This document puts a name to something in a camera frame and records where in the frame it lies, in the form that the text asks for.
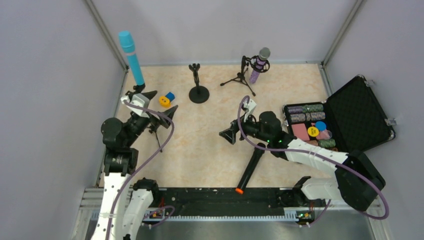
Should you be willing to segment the tripod stand with clip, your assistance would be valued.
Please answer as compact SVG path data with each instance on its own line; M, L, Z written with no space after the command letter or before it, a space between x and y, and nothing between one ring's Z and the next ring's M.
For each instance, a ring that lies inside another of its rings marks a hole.
M134 90L135 93L141 93L142 90L144 90L144 88L145 88L145 85L135 85L135 86L133 86L133 90ZM152 135L153 134L155 135L157 144L160 147L161 143L160 143L160 140L159 140L159 137L158 137L158 129L160 127L160 119L157 116L153 115L152 113L148 113L148 116L149 116L149 120L150 120L150 124L147 126L148 132Z

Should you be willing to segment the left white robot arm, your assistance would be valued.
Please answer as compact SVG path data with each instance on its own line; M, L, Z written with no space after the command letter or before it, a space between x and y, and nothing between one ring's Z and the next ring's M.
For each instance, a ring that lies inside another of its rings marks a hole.
M101 125L104 187L93 240L135 240L149 207L158 197L159 186L153 179L143 178L131 184L139 172L139 152L133 143L145 130L154 133L160 126L167 129L174 125L172 117L177 106L164 112L148 109L157 93L127 92L121 102L131 110L128 120L111 117Z

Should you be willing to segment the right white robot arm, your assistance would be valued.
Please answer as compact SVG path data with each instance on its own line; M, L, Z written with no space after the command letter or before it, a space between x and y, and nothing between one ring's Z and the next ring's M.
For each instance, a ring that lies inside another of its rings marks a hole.
M310 166L328 174L327 178L306 176L300 190L309 200L343 200L357 211L365 212L386 186L386 181L367 155L359 150L341 152L312 145L282 129L272 111L254 116L243 115L219 135L230 144L247 137L263 141L277 158Z

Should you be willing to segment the tripod stand with shock mount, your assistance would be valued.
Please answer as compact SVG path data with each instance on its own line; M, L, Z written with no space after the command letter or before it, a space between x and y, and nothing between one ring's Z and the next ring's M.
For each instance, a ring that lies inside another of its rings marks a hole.
M240 72L237 73L236 77L234 77L234 78L232 78L232 79L230 79L228 81L222 82L220 84L220 86L222 87L222 86L224 86L224 85L226 85L226 84L228 84L230 82L240 83L242 85L247 86L249 88L251 94L255 97L256 96L256 93L252 90L250 84L246 80L246 72L249 70L249 67L251 67L250 60L251 60L251 57L247 57L247 56L243 55L242 56L242 59L241 59ZM269 62L269 66L266 66L265 69L267 71L270 69L270 62Z

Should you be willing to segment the purple glitter microphone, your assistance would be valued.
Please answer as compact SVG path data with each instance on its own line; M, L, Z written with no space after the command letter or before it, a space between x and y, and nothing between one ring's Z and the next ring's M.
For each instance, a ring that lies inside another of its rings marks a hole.
M255 55L250 58L250 65L252 67L252 72L249 78L250 84L255 84L259 75L267 71L266 66L269 67L268 58L271 55L271 51L268 47L263 47L258 55Z

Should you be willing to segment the blue plastic tube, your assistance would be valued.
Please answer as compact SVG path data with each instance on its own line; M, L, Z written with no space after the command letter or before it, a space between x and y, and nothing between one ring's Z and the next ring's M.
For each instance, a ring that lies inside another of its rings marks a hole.
M128 30L121 31L118 33L118 39L120 46L127 57L129 67L132 70L135 84L137 86L145 85L145 80L136 53L135 42L131 33Z

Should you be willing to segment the round base clamp stand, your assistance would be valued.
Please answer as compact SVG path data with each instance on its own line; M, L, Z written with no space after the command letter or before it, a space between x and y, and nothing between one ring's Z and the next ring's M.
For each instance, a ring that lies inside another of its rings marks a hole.
M206 87L200 85L199 69L201 65L199 63L193 63L188 67L193 73L195 83L195 86L189 91L189 99L195 104L205 103L210 97L210 92Z

